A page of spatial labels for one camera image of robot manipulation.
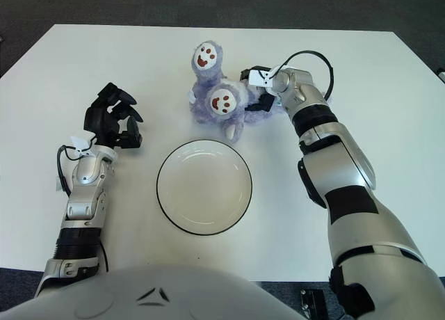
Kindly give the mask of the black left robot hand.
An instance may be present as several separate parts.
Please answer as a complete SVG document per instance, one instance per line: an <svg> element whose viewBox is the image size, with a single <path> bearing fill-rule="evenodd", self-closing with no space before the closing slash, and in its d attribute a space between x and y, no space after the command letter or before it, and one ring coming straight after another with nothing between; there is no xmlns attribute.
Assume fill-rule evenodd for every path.
<svg viewBox="0 0 445 320"><path fill-rule="evenodd" d="M137 101L114 83L108 83L87 108L83 129L95 134L96 144L122 149L139 148L143 137L138 122L143 119L134 109Z"/></svg>

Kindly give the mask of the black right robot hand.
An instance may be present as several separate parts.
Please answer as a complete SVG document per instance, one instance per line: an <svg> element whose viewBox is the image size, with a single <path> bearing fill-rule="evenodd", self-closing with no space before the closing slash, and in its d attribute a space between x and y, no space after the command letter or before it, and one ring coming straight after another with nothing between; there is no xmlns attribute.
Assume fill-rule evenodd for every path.
<svg viewBox="0 0 445 320"><path fill-rule="evenodd" d="M256 65L254 67L241 71L240 81L242 81L248 89L248 105L245 107L245 111L269 112L273 106L275 97L267 93L265 88L259 86L251 86L248 83L249 73L251 70L257 72L258 74L264 74L265 72L269 72L270 68Z"/></svg>

